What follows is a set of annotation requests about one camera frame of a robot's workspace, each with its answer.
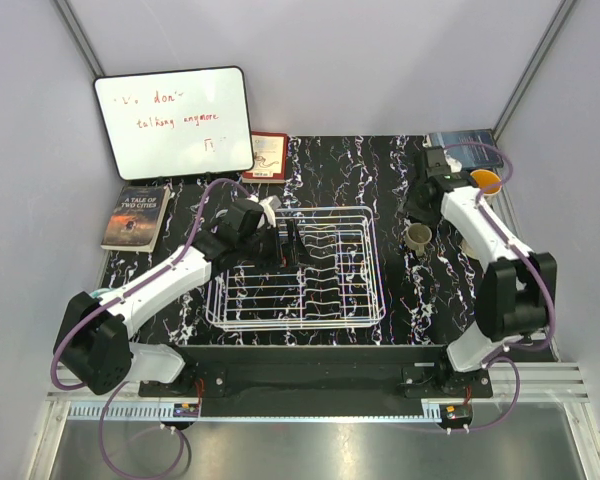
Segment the white wire dish rack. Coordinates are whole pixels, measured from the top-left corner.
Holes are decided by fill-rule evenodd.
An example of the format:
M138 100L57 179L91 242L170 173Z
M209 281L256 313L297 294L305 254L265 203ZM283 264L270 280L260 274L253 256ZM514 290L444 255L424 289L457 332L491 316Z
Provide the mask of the white wire dish rack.
M289 241L289 220L311 265L270 272L245 263L224 272L207 289L207 320L227 332L365 328L380 322L385 305L372 210L278 210L283 244Z

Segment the cup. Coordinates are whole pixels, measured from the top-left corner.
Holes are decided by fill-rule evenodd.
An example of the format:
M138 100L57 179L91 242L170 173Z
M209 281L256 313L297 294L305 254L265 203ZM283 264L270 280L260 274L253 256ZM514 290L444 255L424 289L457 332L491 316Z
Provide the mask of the cup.
M460 242L460 250L462 250L467 257L479 260L478 255L476 255L476 252L473 251L473 248L471 248L471 245L469 245L469 242L467 242L465 238Z
M493 173L491 170L484 170L484 169L474 170L473 172L471 172L471 176L478 184L478 188L480 188L480 190L482 190L485 187L488 187L489 185L494 185L500 181L500 177L497 174ZM502 185L487 190L484 193L485 201L489 205L491 205L493 203L493 200L495 199L496 195L498 195L501 190L502 190Z
M407 228L404 243L413 250L416 256L424 255L424 249L431 241L431 229L422 223L412 223Z

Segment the black marble tabletop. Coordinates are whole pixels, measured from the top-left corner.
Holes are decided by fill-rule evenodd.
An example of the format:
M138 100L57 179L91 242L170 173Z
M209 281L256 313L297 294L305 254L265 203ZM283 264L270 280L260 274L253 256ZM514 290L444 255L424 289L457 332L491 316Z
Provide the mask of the black marble tabletop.
M285 185L246 185L260 198L278 195L287 207L367 205L375 214L387 313L366 329L227 333L205 320L206 288L183 295L149 320L139 341L180 345L405 345L447 343L473 321L482 272L460 250L461 237L442 222L423 257L405 251L408 220L396 215L415 174L413 155L423 137L291 137ZM167 258L190 232L206 180L161 180L171 201L153 254L111 252L103 287L119 287ZM205 219L235 196L222 187L205 206Z

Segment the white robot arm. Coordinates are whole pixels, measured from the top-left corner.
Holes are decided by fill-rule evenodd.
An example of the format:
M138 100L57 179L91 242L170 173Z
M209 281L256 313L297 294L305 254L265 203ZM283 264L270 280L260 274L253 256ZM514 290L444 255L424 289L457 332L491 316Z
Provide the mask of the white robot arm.
M476 252L484 277L476 294L476 321L449 344L436 365L437 383L454 387L482 367L503 344L520 341L549 323L538 283L520 259L539 273L555 298L556 262L521 242L495 215L467 172L452 172L444 149L428 148L416 159L416 179L399 213L435 227L442 219L454 225Z
M107 393L122 381L139 380L172 385L175 393L178 383L190 389L195 372L181 377L195 362L188 362L186 353L175 346L129 340L175 299L241 261L280 266L282 249L275 221L280 204L277 197L260 203L255 198L236 200L224 216L198 232L190 247L179 247L134 281L97 299L85 292L76 295L67 306L54 352L81 319L118 300L75 335L60 355L62 363L96 394Z

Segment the gray wall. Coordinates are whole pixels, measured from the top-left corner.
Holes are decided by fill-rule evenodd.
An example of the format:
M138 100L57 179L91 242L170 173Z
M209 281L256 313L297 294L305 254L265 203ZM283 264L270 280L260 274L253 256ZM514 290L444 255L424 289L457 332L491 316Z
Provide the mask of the gray wall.
M107 74L236 64L297 135L495 124L559 0L71 0Z
M558 260L558 344L600 422L600 1L579 2L500 145L523 235Z
M48 0L0 0L0 479L22 478L67 300L119 192L91 80Z

